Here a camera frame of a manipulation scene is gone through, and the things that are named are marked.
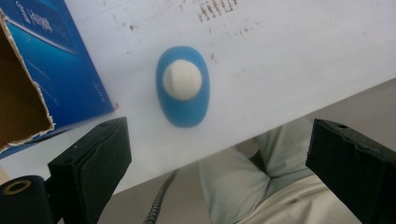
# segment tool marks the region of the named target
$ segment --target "cardboard box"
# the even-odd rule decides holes
[[[0,2],[0,159],[113,111],[61,0]]]

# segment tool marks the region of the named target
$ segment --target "gray floor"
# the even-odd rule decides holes
[[[396,79],[330,105],[309,118],[343,123],[396,149]],[[163,202],[157,223],[210,223],[196,164],[183,167]],[[167,175],[125,190],[108,203],[99,223],[142,223]]]

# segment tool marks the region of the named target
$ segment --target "white soap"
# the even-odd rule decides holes
[[[201,89],[201,72],[191,62],[176,60],[165,69],[163,86],[172,97],[181,101],[188,101]]]

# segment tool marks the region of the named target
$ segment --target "white table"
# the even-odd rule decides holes
[[[117,112],[0,161],[10,178],[46,164],[95,124],[126,116],[133,162],[116,192],[396,77],[392,0],[66,0]],[[155,69],[173,46],[204,56],[204,121],[172,126]]]

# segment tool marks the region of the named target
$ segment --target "beige pants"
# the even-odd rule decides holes
[[[311,132],[312,123],[302,118],[259,135],[265,173],[235,147],[199,161],[213,223],[235,223],[277,191],[312,175],[305,167]]]

